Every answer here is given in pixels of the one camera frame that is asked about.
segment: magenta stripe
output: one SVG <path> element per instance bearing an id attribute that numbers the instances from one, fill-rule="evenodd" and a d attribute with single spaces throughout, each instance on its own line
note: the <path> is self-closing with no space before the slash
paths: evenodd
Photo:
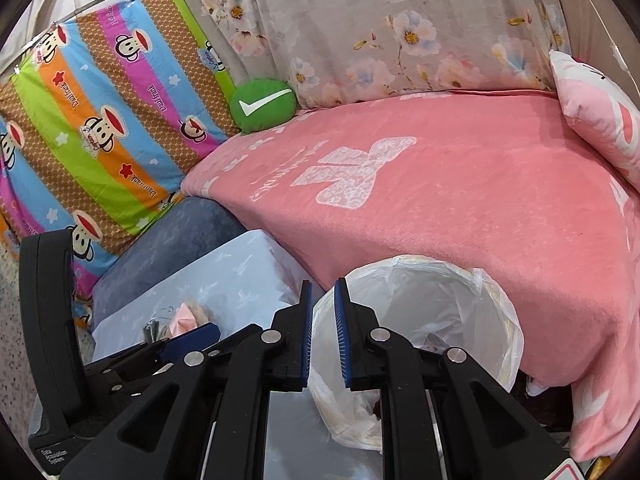
<path id="1" fill-rule="evenodd" d="M 15 228 L 20 229 L 20 238 L 25 236 L 36 235 L 46 231 L 38 221 L 31 215 L 29 209 L 18 199 L 11 187 L 8 176 L 0 178 L 0 196 L 4 201 L 4 209 L 11 217 Z M 94 276 L 77 260 L 73 263 L 74 272 L 76 274 L 76 287 L 85 297 L 91 296 L 94 285 L 98 281 L 98 277 Z"/>
<path id="2" fill-rule="evenodd" d="M 24 204 L 18 200 L 7 174 L 0 178 L 0 196 L 2 196 L 4 209 L 11 217 L 14 227 L 20 229 L 20 238 L 44 232 L 38 221 L 31 215 Z"/>
<path id="3" fill-rule="evenodd" d="M 98 283 L 98 276 L 90 273 L 77 260 L 74 260 L 74 272 L 76 274 L 76 288 L 81 296 L 89 298 L 94 293 L 94 286 Z"/>
<path id="4" fill-rule="evenodd" d="M 112 12 L 111 19 L 108 15 L 110 11 Z M 117 5 L 98 10 L 95 14 L 104 36 L 107 39 L 107 43 L 111 48 L 115 48 L 116 38 L 119 35 L 131 35 L 131 31 L 122 18 L 120 8 Z M 127 61 L 117 54 L 116 57 L 124 72 L 127 74 L 127 77 L 129 77 L 129 81 L 137 96 L 145 103 L 157 109 L 167 122 L 179 132 L 182 126 L 182 118 L 175 108 L 174 103 L 171 101 L 164 85 L 158 79 L 149 62 L 145 59 L 145 55 L 140 52 L 135 62 Z M 161 102 L 164 106 L 159 105 L 156 101 Z M 200 158 L 209 155 L 209 153 L 218 147 L 218 143 L 212 136 L 207 136 L 202 142 L 194 142 L 183 135 L 180 135 L 180 138 L 182 142 L 196 152 Z"/>

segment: green round pillow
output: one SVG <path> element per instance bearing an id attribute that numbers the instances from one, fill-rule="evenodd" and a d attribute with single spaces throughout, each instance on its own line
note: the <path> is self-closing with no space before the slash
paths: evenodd
<path id="1" fill-rule="evenodd" d="M 297 104 L 296 95 L 286 83 L 254 79 L 236 89 L 229 108 L 242 133 L 250 134 L 286 123 L 296 113 Z"/>

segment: white plastic bag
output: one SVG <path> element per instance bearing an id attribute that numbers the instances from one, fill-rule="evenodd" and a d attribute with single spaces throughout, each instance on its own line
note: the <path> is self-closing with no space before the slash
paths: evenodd
<path id="1" fill-rule="evenodd" d="M 442 342 L 463 348 L 506 390 L 513 387 L 524 338 L 511 301 L 484 270 L 405 255 L 355 269 L 346 279 L 351 300 L 373 308 L 380 326 L 430 351 L 444 350 Z M 308 387 L 336 442 L 382 450 L 382 426 L 372 412 L 379 392 L 344 387 L 333 289 L 314 309 Z"/>

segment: white check mark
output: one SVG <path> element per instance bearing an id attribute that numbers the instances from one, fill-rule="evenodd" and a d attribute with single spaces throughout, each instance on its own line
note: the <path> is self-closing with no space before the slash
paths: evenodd
<path id="1" fill-rule="evenodd" d="M 255 103 L 251 103 L 250 105 L 248 105 L 244 101 L 239 101 L 240 107 L 242 108 L 242 111 L 244 112 L 244 114 L 248 117 L 252 113 L 254 113 L 256 110 L 262 108 L 265 104 L 270 103 L 274 99 L 277 99 L 281 95 L 288 94 L 289 92 L 293 92 L 293 90 L 291 88 L 280 90 L 279 92 L 276 92 L 275 94 L 267 95 L 267 97 L 263 97 L 262 99 L 258 99 Z"/>

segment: pink fleece blanket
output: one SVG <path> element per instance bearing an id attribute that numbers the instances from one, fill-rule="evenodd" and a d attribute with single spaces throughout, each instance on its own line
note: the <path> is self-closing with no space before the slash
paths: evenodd
<path id="1" fill-rule="evenodd" d="M 640 418 L 638 195 L 542 92 L 414 94 L 236 136 L 182 184 L 265 229 L 324 288 L 424 254 L 482 267 L 516 307 L 521 369 L 573 384 L 572 454 Z"/>

